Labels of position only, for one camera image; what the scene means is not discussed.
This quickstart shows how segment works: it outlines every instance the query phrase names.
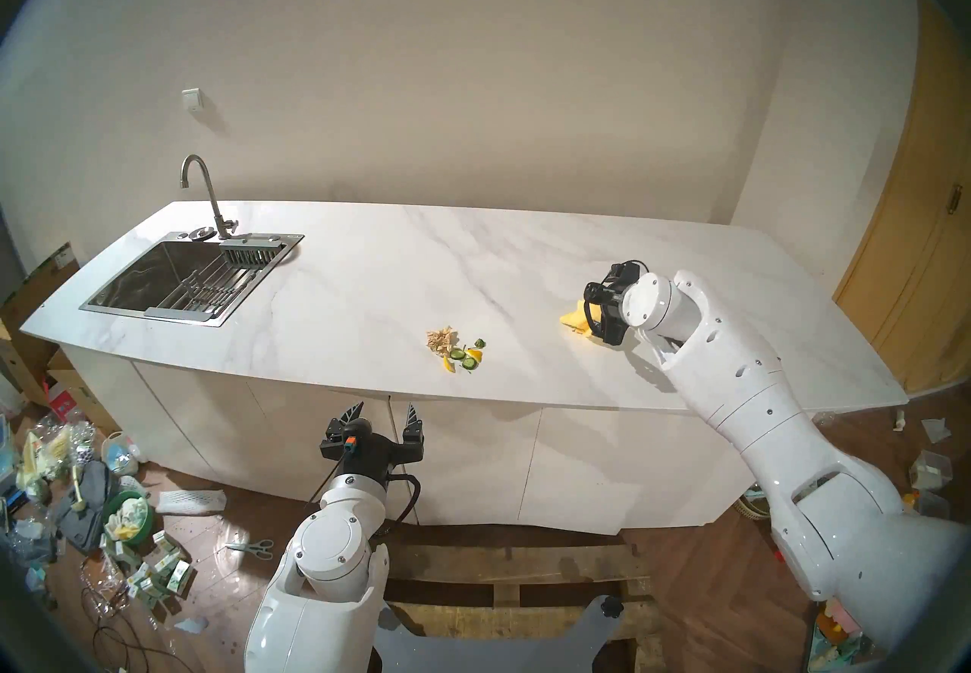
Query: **white cabinet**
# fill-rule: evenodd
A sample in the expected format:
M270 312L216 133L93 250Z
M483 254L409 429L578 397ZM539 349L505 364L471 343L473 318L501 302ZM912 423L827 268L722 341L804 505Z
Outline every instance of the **white cabinet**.
M215 479L215 472L175 424L129 359L63 345L61 349L115 422L152 461Z
M545 408L519 521L601 534L707 524L752 482L697 417Z
M362 399L319 386L135 366L217 482L297 500L309 498L333 467L319 449L327 423ZM375 432L394 440L387 397L364 400ZM401 493L407 502L407 489L394 489L398 500ZM390 497L388 513L399 511Z
M409 399L391 397L398 431ZM540 407L502 401L415 401L424 459L407 470L421 482L420 524L515 524Z
M351 394L335 392L321 386L308 386L302 383L284 383L257 378L246 378L246 384L259 404L270 430L294 430L293 437L284 441L286 460L299 462L303 470L314 472L310 480L316 480L310 489L301 496L303 499L321 483L334 462L321 456L319 445L327 430L327 424L334 417L340 417L347 408L359 401L364 402L361 417L371 422L374 432L388 440L401 442L400 430L395 430L391 420L388 397L383 395ZM405 482L392 482L387 487L387 517L397 519L405 510L411 498L411 486ZM415 524L414 513L406 522Z

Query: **sink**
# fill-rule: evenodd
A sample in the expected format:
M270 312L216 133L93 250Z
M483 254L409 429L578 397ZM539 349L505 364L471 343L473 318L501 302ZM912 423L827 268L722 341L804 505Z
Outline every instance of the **sink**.
M170 323L221 326L303 234L239 234L194 241L166 234L80 309Z

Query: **cable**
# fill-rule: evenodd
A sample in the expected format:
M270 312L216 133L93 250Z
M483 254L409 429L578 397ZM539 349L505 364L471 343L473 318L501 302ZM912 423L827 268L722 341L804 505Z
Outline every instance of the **cable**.
M405 518L407 517L407 515L409 515L409 514L412 513L412 509L415 508L415 504L418 503L418 496L421 495L421 483L418 482L418 478L415 475L413 475L413 474L390 474L390 475L387 476L387 481L388 482L395 482L397 480L406 480L406 481L410 482L412 485L415 486L415 491L412 493L412 498L411 498L411 500L408 501L408 505L405 506L405 510L401 512L401 516L399 516L397 519L395 519L387 527L382 527L377 532L375 532L375 535L377 537L385 537L385 536L387 536L387 533L389 533L392 529L394 529L395 526L398 526L399 524L401 524L401 522L404 522L405 521Z
M80 607L82 608L82 611L85 614L85 617L87 617L89 621L94 623L94 633L91 635L91 650L92 652L94 652L94 659L98 662L99 665L102 665L102 667L104 667L105 670L117 670L118 668L116 668L116 666L109 667L107 665L104 665L104 662L102 661L102 659L100 659L100 656L98 655L98 647L97 647L98 636L100 634L106 635L113 642L116 642L117 644L120 644L124 647L124 666L123 667L127 671L131 671L131 654L129 654L128 651L138 650L139 652L142 653L142 662L145 664L145 673L149 673L151 671L151 666L149 665L149 652L153 654L165 654L165 656L173 657L173 659L176 659L179 661L179 663L182 663L182 667L185 668L185 670L187 670L189 673L195 673L195 671L191 667L189 667L189 664L185 662L185 660L183 660L177 654L173 652L169 652L168 650L156 650L155 647L146 647L144 644L142 644L142 640L138 638L138 633L135 631L134 626L132 626L131 621L129 621L129 619L126 619L122 614L118 613L114 615L113 618L120 618L125 622L125 624L128 626L128 630L131 632L132 637L135 639L135 644L129 644L128 642L126 642L124 640L124 637L121 636L120 631L114 628L114 626L108 626L107 623L104 623L105 619L101 617L98 617L97 619L92 619L92 617L90 616L90 613L87 612L87 605L85 604L86 593L88 595L95 595L96 593L90 587L82 587L82 589L80 590Z
M334 465L334 468L330 470L330 474L328 474L326 477L323 478L323 482L314 491L314 494L312 496L310 496L309 498L307 498L307 502L304 503L304 510L305 511L307 510L307 506L309 506L314 501L314 499L317 497L317 494L320 493L323 490L323 486L325 486L327 483L330 482L330 478L334 476L334 472L337 471L337 467L339 467L341 464L344 463L344 459L347 456L347 454L350 453L350 451L352 451L352 449L345 449L344 452L341 453L341 458L339 458L337 460L337 463Z

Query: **faucet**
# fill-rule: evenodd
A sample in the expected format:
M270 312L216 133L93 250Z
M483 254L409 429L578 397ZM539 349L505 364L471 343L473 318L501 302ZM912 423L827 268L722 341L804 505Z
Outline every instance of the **faucet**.
M213 216L215 216L215 228L220 233L220 239L231 239L232 234L229 233L231 229L236 229L238 226L238 221L224 221L222 214L220 214L220 205L215 200L215 190L213 190L213 180L209 178L209 169L206 167L206 162L196 156L196 154L189 154L185 157L182 162L182 176L180 177L179 183L180 187L184 190L189 186L189 165L192 162L198 162L199 168L202 169L202 178L206 182L206 190L209 191L209 202L213 205Z

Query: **wooden pallet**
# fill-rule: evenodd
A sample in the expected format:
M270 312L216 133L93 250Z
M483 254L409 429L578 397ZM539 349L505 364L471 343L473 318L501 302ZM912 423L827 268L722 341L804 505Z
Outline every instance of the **wooden pallet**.
M472 639L558 636L584 608L520 607L520 586L621 582L624 614L613 638L631 640L636 673L666 670L648 566L630 546L454 548L388 543L387 548L392 580L492 585L491 608L388 602L412 632Z

